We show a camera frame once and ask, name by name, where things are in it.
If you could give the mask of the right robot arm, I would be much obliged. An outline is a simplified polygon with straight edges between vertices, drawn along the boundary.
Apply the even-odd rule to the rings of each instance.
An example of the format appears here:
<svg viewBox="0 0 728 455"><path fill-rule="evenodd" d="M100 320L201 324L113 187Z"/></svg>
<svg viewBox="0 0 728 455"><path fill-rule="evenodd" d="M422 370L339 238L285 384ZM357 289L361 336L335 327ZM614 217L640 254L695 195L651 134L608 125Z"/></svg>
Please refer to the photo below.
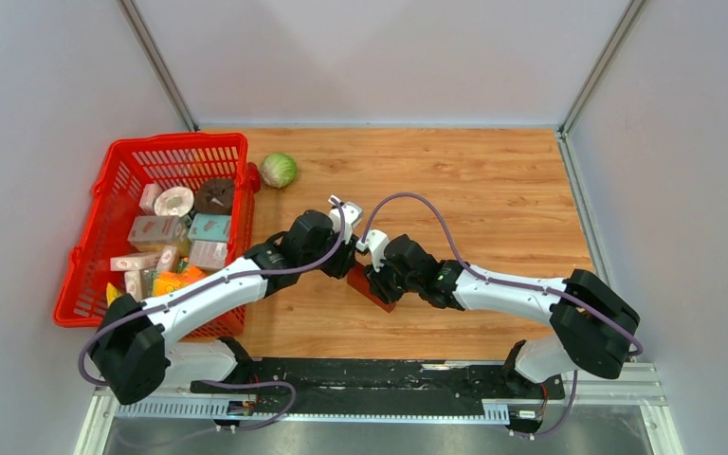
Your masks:
<svg viewBox="0 0 728 455"><path fill-rule="evenodd" d="M616 379L637 349L632 340L639 315L588 270L556 279L501 274L457 260L438 261L409 236L391 240L377 230L355 248L370 255L364 269L369 292L387 307L415 293L435 308L492 311L550 327L552 335L522 340L506 358L502 383L517 397L571 370Z"/></svg>

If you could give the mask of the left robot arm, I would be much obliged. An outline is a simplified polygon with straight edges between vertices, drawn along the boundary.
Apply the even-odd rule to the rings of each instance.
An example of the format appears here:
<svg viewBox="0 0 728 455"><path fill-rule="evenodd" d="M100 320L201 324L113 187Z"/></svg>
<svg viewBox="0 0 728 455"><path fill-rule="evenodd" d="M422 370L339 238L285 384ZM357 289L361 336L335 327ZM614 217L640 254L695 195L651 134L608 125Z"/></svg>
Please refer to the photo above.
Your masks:
<svg viewBox="0 0 728 455"><path fill-rule="evenodd" d="M353 230L361 219L351 202L336 202L327 214L308 210L287 231L198 282L146 300L114 299L80 353L81 376L110 389L122 405L146 398L164 381L169 350L195 329L315 269L344 277L355 262Z"/></svg>

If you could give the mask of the red paper box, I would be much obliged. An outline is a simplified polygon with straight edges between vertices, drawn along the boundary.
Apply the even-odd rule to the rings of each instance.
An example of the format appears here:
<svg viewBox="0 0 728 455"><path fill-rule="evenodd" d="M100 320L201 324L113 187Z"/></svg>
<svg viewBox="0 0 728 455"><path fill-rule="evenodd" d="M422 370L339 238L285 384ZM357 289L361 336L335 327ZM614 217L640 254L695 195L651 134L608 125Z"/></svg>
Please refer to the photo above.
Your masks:
<svg viewBox="0 0 728 455"><path fill-rule="evenodd" d="M384 302L375 295L375 293L372 291L370 281L366 276L365 269L366 266L364 264L355 263L353 268L348 272L346 276L346 283L360 295L381 308L383 311L391 313L394 310L396 303Z"/></svg>

